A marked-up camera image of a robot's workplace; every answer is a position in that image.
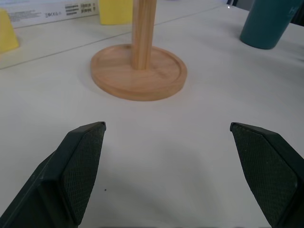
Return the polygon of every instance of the wooden pole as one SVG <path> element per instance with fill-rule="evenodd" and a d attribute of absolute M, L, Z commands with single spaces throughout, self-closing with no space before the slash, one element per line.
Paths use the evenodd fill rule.
<path fill-rule="evenodd" d="M 153 29 L 157 0 L 133 1 L 132 67 L 150 67 Z"/>

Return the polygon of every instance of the wooden paper towel holder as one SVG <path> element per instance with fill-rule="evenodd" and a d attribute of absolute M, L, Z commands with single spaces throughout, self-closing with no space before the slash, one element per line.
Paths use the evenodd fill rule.
<path fill-rule="evenodd" d="M 91 61 L 94 82 L 111 95 L 135 101 L 155 101 L 180 91 L 187 68 L 176 55 L 153 47 L 157 0 L 133 1 L 132 44 L 107 47 Z"/>

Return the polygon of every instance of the yellow sponge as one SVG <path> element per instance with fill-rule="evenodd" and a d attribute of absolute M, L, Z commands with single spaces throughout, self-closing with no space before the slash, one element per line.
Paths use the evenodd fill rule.
<path fill-rule="evenodd" d="M 5 52 L 19 47 L 17 37 L 10 18 L 4 9 L 0 8 L 0 52 Z"/>
<path fill-rule="evenodd" d="M 131 23 L 133 0 L 99 0 L 99 14 L 103 25 Z"/>

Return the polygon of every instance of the white box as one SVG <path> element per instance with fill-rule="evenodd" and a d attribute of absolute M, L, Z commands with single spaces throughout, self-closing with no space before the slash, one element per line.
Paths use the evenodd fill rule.
<path fill-rule="evenodd" d="M 98 0 L 0 0 L 14 28 L 98 14 Z"/>

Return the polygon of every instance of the textured gripper pad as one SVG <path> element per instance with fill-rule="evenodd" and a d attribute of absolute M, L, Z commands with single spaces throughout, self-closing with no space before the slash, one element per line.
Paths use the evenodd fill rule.
<path fill-rule="evenodd" d="M 231 131 L 247 183 L 275 227 L 297 189 L 297 176 L 262 135 L 237 125 Z"/>
<path fill-rule="evenodd" d="M 79 142 L 62 175 L 62 186 L 75 223 L 84 216 L 95 183 L 104 131 L 97 127 Z"/>

